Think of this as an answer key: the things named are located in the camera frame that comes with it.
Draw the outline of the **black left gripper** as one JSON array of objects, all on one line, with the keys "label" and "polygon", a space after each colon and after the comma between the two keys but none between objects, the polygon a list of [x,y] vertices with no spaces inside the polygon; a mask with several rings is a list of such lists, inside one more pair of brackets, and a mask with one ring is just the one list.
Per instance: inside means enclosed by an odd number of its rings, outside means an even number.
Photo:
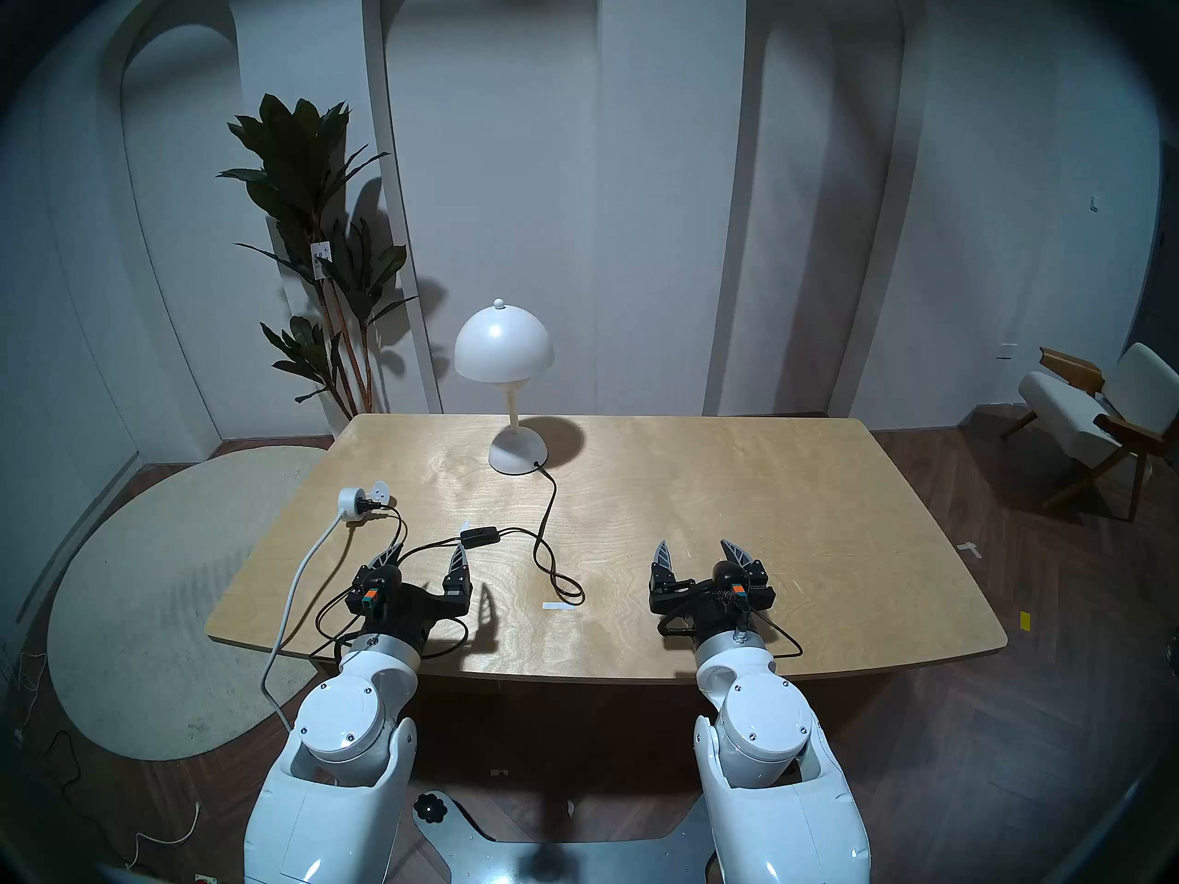
[{"label": "black left gripper", "polygon": [[429,634],[439,621],[461,622],[468,613],[472,579],[467,549],[455,546],[444,576],[442,594],[406,583],[399,566],[403,541],[390,543],[368,566],[362,566],[345,593],[348,611],[363,621],[361,634],[386,635],[423,654]]}]

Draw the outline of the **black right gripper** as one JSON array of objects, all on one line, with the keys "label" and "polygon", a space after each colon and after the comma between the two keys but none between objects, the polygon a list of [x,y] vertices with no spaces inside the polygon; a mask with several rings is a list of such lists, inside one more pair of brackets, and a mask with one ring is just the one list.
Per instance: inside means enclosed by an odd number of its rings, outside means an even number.
[{"label": "black right gripper", "polygon": [[750,632],[753,613],[770,611],[775,591],[762,561],[727,539],[720,540],[727,561],[713,566],[704,581],[679,581],[666,540],[656,548],[648,585],[650,611],[659,616],[664,638],[689,636],[694,646],[723,632]]}]

